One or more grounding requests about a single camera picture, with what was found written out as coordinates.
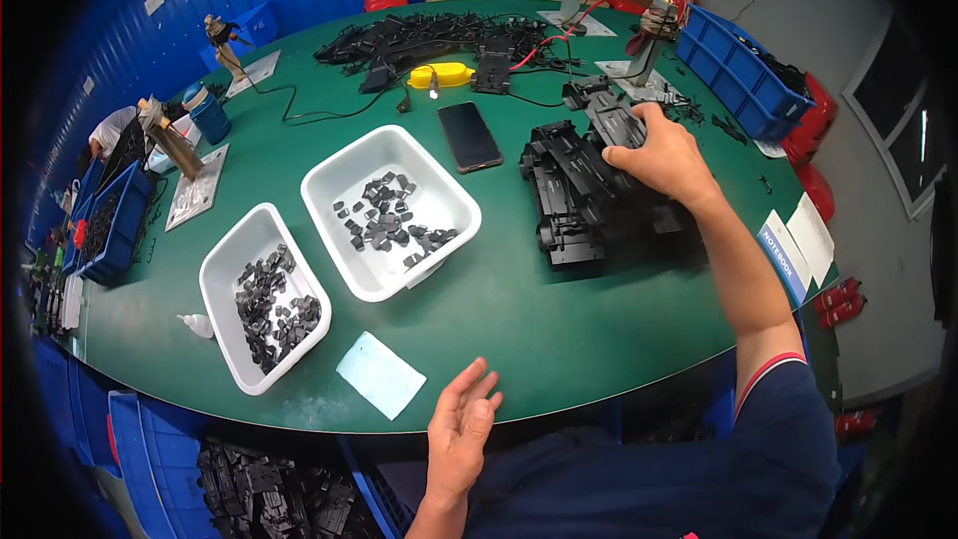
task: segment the navy blue shirt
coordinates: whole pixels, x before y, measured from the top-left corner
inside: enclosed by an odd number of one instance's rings
[[[569,433],[487,459],[466,537],[815,537],[838,477],[832,414],[808,365],[778,357],[731,437],[596,445]]]

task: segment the red and white sleeve trim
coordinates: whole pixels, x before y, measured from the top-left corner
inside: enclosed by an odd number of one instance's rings
[[[735,416],[738,418],[738,411],[741,410],[741,405],[745,403],[745,399],[748,397],[749,393],[752,392],[752,388],[761,380],[762,377],[765,377],[769,374],[773,368],[783,363],[788,362],[800,362],[803,365],[807,365],[805,362],[805,356],[799,354],[798,352],[784,352],[775,356],[765,364],[761,365],[758,370],[755,371],[755,374],[752,375],[752,378],[748,380],[748,384],[745,385],[745,391],[741,393],[741,397],[738,399],[735,405]]]

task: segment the gray wall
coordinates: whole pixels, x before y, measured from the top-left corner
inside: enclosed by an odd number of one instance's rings
[[[701,5],[734,18],[749,1]],[[813,163],[834,193],[835,260],[842,277],[863,280],[869,301],[860,317],[835,330],[846,406],[934,374],[945,337],[932,320],[930,210],[908,222],[875,144],[841,97],[890,12],[888,0],[756,0],[736,21],[779,60],[810,71],[838,101]]]

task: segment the white shirt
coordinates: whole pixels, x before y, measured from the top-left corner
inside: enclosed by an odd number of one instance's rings
[[[90,134],[90,139],[87,141],[92,142],[95,139],[100,142],[103,148],[103,159],[108,159],[110,153],[112,153],[113,149],[117,146],[120,133],[123,132],[126,125],[128,125],[135,116],[136,107],[133,106],[114,111],[100,122],[100,125],[93,130],[93,133]]]

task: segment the window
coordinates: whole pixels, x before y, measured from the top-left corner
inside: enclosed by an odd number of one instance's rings
[[[904,22],[891,17],[842,95],[875,142],[910,219],[931,204],[948,138],[940,93]]]

